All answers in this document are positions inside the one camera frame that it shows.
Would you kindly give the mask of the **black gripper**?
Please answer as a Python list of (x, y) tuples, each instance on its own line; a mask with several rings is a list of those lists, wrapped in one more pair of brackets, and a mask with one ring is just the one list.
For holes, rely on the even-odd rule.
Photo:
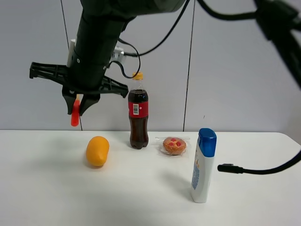
[(30, 67), (29, 77), (43, 78), (56, 82), (62, 86), (62, 96), (67, 104), (67, 113), (71, 115), (73, 105), (76, 100), (76, 93), (83, 94), (79, 105), (79, 115), (83, 113), (92, 105), (98, 103), (100, 94), (118, 94), (125, 98), (128, 94), (128, 86), (115, 81), (107, 76), (103, 76), (98, 85), (93, 89), (82, 89), (79, 85), (71, 82), (69, 79), (71, 75), (70, 69), (65, 65), (51, 65), (33, 62)]

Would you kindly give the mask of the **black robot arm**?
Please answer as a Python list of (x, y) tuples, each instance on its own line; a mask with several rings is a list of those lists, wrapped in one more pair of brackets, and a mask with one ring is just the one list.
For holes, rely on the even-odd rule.
[(170, 13), (186, 3), (183, 0), (83, 0), (76, 43), (69, 65), (33, 62), (30, 78), (43, 78), (62, 85), (68, 114), (78, 94), (83, 95), (79, 114), (96, 104), (101, 94), (126, 97), (128, 86), (105, 76), (120, 34), (137, 16)]

